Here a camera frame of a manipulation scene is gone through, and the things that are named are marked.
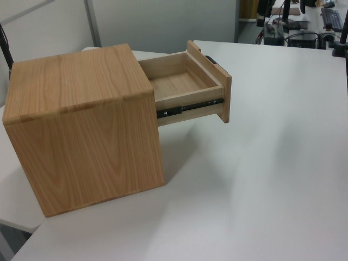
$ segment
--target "wooden drawer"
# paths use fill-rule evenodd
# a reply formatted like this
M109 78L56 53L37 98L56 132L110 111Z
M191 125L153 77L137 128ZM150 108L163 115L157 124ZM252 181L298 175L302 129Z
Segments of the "wooden drawer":
M139 64L154 88L158 126L210 114L229 122L232 77L192 41L185 52Z

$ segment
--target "white table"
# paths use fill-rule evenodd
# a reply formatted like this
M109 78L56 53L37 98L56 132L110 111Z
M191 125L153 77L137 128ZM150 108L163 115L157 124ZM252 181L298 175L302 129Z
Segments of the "white table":
M344 59L196 43L233 76L231 122L160 127L166 186L48 218L14 261L348 260Z
M147 59L165 54L133 51L137 59ZM0 108L0 118L4 107ZM30 187L23 168L0 124L0 223L34 233L45 216Z

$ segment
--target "wooden box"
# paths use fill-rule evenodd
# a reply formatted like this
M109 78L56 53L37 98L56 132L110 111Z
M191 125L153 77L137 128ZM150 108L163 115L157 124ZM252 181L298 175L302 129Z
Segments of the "wooden box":
M230 93L192 42L139 62L118 45L14 63L3 124L48 217L164 185L158 126L228 122Z

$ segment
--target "electronic equipment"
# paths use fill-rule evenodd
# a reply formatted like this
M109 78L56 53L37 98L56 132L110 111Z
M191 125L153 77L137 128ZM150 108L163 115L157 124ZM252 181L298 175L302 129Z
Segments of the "electronic equipment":
M333 8L335 6L334 2L328 2L322 5L324 8Z
M265 24L263 31L264 45L284 46L284 29L281 24Z
M348 46L346 44L347 35L348 35L348 10L346 14L346 19L344 20L341 38L339 40L339 43L334 47L334 50L332 51L332 56L345 57L346 59L348 59L348 54L347 54Z
M258 18L256 26L263 27L265 23L265 18L270 17L271 15L272 6L274 5L274 3L274 0L259 0L257 9ZM286 32L288 32L289 30L305 29L307 27L307 23L303 25L303 23L289 19L290 4L291 0L284 1L283 16L282 18L274 19L273 24L281 24ZM300 0L300 10L303 14L306 13L305 0Z
M282 18L276 18L273 20L273 24L281 23L283 25L284 31L288 32L290 30L300 30L304 29L301 23L298 21L293 21L289 19L291 0L284 1L284 9ZM300 0L300 10L303 14L306 13L305 0Z
M315 49L315 43L316 43L316 33L313 31L306 31L303 34L299 33L299 31L297 30L289 31L288 47Z
M256 26L263 27L265 25L265 18L271 17L272 6L276 0L259 0L257 6Z
M324 25L332 23L332 30L334 30L335 32L342 32L343 23L338 11L327 8L321 8L321 15L324 21Z

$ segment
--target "black stand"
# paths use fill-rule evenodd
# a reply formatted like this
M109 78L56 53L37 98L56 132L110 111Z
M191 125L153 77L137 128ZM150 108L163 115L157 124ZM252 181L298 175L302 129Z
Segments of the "black stand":
M11 77L13 59L12 59L12 55L10 53L9 44L7 42L7 38L5 36L4 29L2 28L1 24L0 24L0 47L1 47L1 50L4 54L4 56L5 56L5 60L7 62L7 65L9 66L10 77Z
M284 9L282 18L276 18L273 20L273 24L281 24L283 29L288 33L290 30L300 30L301 25L299 22L289 19L291 0L284 1Z
M334 50L332 51L332 56L346 57L347 49L348 49L348 46L346 44L347 35L348 35L348 11L346 14L346 19L344 21L341 39L339 40L338 45L336 45Z

